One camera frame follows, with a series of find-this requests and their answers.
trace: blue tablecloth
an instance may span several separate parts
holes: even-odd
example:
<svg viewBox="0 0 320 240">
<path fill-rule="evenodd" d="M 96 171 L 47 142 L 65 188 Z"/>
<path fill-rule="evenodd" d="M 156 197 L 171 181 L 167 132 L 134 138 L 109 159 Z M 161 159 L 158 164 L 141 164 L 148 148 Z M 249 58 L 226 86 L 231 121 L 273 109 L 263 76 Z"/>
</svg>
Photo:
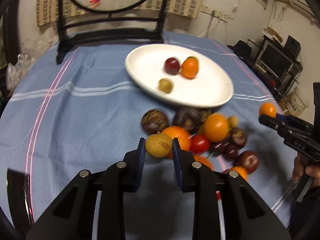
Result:
<svg viewBox="0 0 320 240">
<path fill-rule="evenodd" d="M 211 58 L 231 77 L 234 96 L 219 111 L 236 115 L 239 126 L 247 131 L 248 144 L 243 150 L 256 150 L 261 159 L 248 182 L 288 226 L 296 153 L 275 131 L 258 122 L 260 105 L 276 103 L 270 92 L 217 41 L 176 33 L 164 36 L 166 43 Z M 80 46 L 69 52 L 61 65 L 55 62 L 54 47 L 18 85 L 0 119 L 0 206 L 9 219 L 7 168 L 30 173 L 32 207 L 38 219 L 80 170 L 105 170 L 136 149 L 139 138 L 147 137 L 140 127 L 146 111 L 158 108 L 170 118 L 174 116 L 176 107 L 143 92 L 126 73 L 124 60 L 138 46 Z M 222 156 L 211 160 L 216 171 L 232 166 Z M 139 191 L 124 196 L 127 238 L 191 239 L 193 198 L 193 193 L 179 191 L 172 160 L 147 155 Z"/>
</svg>

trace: tomato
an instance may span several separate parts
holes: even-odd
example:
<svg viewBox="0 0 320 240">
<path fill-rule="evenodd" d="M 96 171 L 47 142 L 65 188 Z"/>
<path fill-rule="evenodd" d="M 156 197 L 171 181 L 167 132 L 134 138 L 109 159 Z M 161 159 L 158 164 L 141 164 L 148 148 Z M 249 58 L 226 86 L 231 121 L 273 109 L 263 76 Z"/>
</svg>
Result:
<svg viewBox="0 0 320 240">
<path fill-rule="evenodd" d="M 194 154 L 202 154 L 209 150 L 209 148 L 210 142 L 204 135 L 196 134 L 191 138 L 190 152 Z"/>
</svg>

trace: electrical wire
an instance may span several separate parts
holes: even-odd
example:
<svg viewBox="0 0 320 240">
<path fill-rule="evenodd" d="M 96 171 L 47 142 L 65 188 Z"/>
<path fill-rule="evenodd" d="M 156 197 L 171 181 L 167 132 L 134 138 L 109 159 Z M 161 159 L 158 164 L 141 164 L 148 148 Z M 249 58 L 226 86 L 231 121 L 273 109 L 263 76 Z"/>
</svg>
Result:
<svg viewBox="0 0 320 240">
<path fill-rule="evenodd" d="M 274 9 L 274 7 L 275 7 L 275 3 L 276 3 L 276 0 L 273 0 L 272 9 L 271 9 L 271 14 L 270 14 L 270 19 L 269 19 L 269 21 L 268 21 L 268 26 L 267 26 L 267 27 L 270 26 L 270 22 L 271 22 L 271 18 L 272 18 L 272 15 L 273 15 L 273 9 Z"/>
<path fill-rule="evenodd" d="M 287 7 L 288 6 L 282 6 L 281 12 L 279 13 L 279 16 L 278 16 L 279 21 L 277 22 L 281 22 L 283 20 L 284 13 L 287 11 Z"/>
<path fill-rule="evenodd" d="M 301 52 L 299 53 L 299 58 L 300 58 L 300 62 L 301 62 L 301 66 L 303 67 L 303 63 L 302 63 L 302 57 L 301 57 Z"/>
<path fill-rule="evenodd" d="M 201 37 L 203 34 L 205 34 L 206 32 L 211 31 L 211 30 L 213 30 L 215 27 L 217 27 L 219 21 L 221 20 L 221 17 L 222 17 L 222 16 L 220 15 L 220 17 L 218 18 L 218 21 L 216 22 L 216 24 L 215 24 L 212 28 L 210 28 L 210 29 L 206 30 L 205 32 L 201 33 L 201 35 L 200 35 L 198 38 L 200 38 L 200 37 Z"/>
<path fill-rule="evenodd" d="M 228 22 L 226 22 L 225 24 L 224 24 L 224 28 L 225 28 L 225 32 L 226 32 L 226 46 L 227 46 L 227 44 L 228 44 L 228 29 L 227 29 L 227 23 Z"/>
<path fill-rule="evenodd" d="M 229 19 L 234 20 L 235 16 L 236 16 L 236 12 L 238 10 L 239 4 L 240 4 L 241 0 L 238 0 L 238 2 L 236 3 L 236 5 L 231 9 L 231 10 L 227 10 L 227 11 L 233 11 L 234 15 L 232 18 L 229 17 Z"/>
</svg>

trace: plastic bag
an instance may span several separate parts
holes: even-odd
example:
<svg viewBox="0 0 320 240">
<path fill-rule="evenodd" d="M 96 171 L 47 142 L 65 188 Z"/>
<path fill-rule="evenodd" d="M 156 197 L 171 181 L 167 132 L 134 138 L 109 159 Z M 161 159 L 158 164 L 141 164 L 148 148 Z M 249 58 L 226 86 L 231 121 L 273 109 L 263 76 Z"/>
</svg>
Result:
<svg viewBox="0 0 320 240">
<path fill-rule="evenodd" d="M 9 63 L 6 73 L 7 90 L 13 91 L 35 62 L 36 60 L 34 58 L 28 59 L 27 56 L 19 54 L 16 65 Z"/>
</svg>

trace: human hand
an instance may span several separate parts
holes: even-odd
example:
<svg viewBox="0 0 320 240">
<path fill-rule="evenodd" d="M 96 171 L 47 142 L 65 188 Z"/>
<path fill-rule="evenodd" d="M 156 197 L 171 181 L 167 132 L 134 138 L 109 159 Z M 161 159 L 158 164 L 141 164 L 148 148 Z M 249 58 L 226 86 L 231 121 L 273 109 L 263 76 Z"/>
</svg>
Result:
<svg viewBox="0 0 320 240">
<path fill-rule="evenodd" d="M 293 182 L 297 182 L 304 173 L 315 178 L 313 187 L 320 187 L 320 165 L 312 164 L 305 168 L 302 164 L 302 154 L 298 153 L 297 157 L 294 159 L 294 169 L 292 173 Z"/>
</svg>

